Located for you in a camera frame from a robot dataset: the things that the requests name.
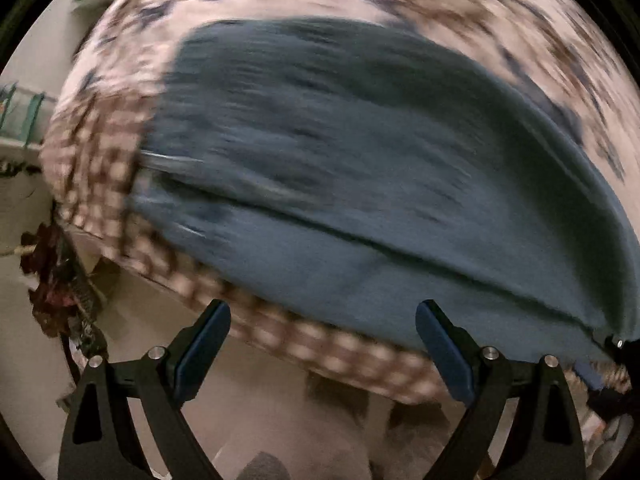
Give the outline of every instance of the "patterned bedsheet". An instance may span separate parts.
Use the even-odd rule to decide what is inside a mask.
[[[640,234],[638,88],[573,0],[116,0],[67,79],[41,152],[69,228],[196,311],[214,297],[227,300],[231,334],[275,356],[408,404],[441,392],[424,354],[256,298],[127,210],[137,149],[180,40],[207,22],[293,15],[408,28],[475,59],[535,102],[546,96],[545,111],[574,126]],[[620,373],[610,381],[620,383]]]

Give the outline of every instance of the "silver screw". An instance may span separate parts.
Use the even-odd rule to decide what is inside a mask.
[[[166,352],[166,350],[164,349],[163,346],[154,346],[151,350],[149,350],[149,352],[147,352],[146,354],[152,358],[153,360],[156,359],[161,359],[162,357],[164,357],[164,353]]]
[[[500,352],[492,346],[485,346],[482,349],[482,355],[489,359],[489,361],[495,361],[498,357],[500,357]]]
[[[555,355],[545,355],[545,364],[549,368],[555,368],[558,366],[558,358]]]
[[[101,355],[94,355],[91,359],[89,359],[89,366],[91,368],[97,368],[102,364],[103,358]]]

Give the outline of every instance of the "checkered fabric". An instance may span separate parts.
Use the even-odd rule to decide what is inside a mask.
[[[180,40],[216,20],[293,15],[410,28],[512,84],[528,78],[579,121],[585,153],[640,232],[638,88],[572,0],[116,0],[69,75],[42,147],[44,175],[68,227],[193,310],[212,298],[228,301],[232,335],[271,354],[399,402],[442,392],[426,355],[256,298],[176,251],[127,209],[138,147]]]

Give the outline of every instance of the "gray-blue garment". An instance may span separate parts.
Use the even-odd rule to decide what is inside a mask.
[[[132,207],[229,281],[414,349],[426,298],[510,358],[640,337],[614,193],[465,56],[367,23],[219,22],[164,82]]]

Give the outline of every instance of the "folded blue cloth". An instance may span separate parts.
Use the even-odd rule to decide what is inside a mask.
[[[510,358],[640,337],[640,248],[614,193],[465,56],[346,20],[220,22],[164,82],[131,205],[229,281],[413,349],[427,298]]]

